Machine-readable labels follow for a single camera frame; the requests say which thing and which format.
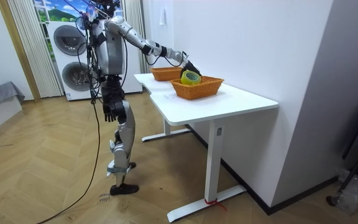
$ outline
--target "wooden floor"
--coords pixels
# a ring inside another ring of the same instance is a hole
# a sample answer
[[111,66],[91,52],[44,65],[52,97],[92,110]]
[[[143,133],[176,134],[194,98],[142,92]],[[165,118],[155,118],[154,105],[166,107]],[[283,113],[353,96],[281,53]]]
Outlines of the wooden floor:
[[[79,203],[49,223],[168,223],[168,211],[203,198],[205,148],[191,133],[142,143],[141,137],[163,131],[162,118],[147,93],[127,99],[137,122],[132,148],[137,167],[126,181],[139,184],[139,192],[108,195],[114,184],[114,177],[106,177],[113,159],[108,140],[117,124],[103,121],[98,103],[102,141],[94,182]],[[50,98],[23,108],[0,126],[0,223],[33,224],[69,206],[85,191],[94,166],[98,135],[88,100]],[[221,168],[219,190],[234,185]],[[227,212],[213,206],[177,223],[358,223],[358,212],[347,216],[326,205],[324,198],[334,189],[330,186],[269,217],[242,194],[223,202]]]

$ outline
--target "curtain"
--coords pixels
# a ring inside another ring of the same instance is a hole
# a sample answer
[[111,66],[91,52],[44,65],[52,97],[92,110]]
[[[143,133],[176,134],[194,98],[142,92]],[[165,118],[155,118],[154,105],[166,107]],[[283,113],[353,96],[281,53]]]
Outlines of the curtain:
[[[143,37],[145,36],[143,8],[141,0],[121,0],[123,15],[126,21]],[[139,54],[139,66],[141,73],[149,73],[149,66],[146,63],[146,56]]]
[[62,96],[63,88],[50,58],[32,0],[8,0],[41,98]]

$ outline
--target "dryer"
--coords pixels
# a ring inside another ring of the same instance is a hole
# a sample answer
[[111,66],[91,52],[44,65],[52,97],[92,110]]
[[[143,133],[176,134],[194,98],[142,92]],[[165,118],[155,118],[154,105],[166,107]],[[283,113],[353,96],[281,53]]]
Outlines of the dryer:
[[[46,26],[67,100],[91,98],[86,71],[86,44],[83,44],[86,42],[83,37],[85,32],[78,30],[75,22],[50,21]],[[127,46],[128,71],[122,89],[125,93],[141,92],[142,86],[134,77],[134,74],[140,73],[139,49],[131,44]]]
[[85,33],[80,32],[74,22],[51,21],[46,25],[67,99],[91,98]]

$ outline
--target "white table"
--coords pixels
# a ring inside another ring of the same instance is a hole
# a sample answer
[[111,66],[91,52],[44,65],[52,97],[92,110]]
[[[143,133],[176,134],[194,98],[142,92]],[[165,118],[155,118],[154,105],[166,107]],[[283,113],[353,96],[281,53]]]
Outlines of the white table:
[[[169,131],[169,125],[209,121],[208,158],[204,197],[207,202],[218,202],[245,192],[245,188],[237,185],[218,193],[219,168],[221,162],[222,142],[224,136],[224,118],[244,113],[276,108],[278,103],[264,97],[222,84],[214,96],[197,100],[186,100],[176,95],[170,82],[158,82],[151,73],[135,75],[137,81],[150,92],[150,99],[162,114],[164,133],[145,137],[151,140],[178,134]],[[204,199],[190,203],[168,213],[169,222],[197,212],[210,205]]]

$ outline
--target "brown basket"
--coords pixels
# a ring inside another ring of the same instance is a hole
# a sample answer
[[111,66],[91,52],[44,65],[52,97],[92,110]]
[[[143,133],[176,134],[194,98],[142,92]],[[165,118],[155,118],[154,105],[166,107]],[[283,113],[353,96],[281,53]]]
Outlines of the brown basket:
[[173,88],[177,92],[177,95],[187,99],[194,100],[206,96],[215,95],[221,86],[223,79],[213,77],[201,77],[201,82],[194,85],[185,85],[180,82],[180,79],[172,80]]
[[151,68],[157,81],[170,81],[180,78],[181,67]]

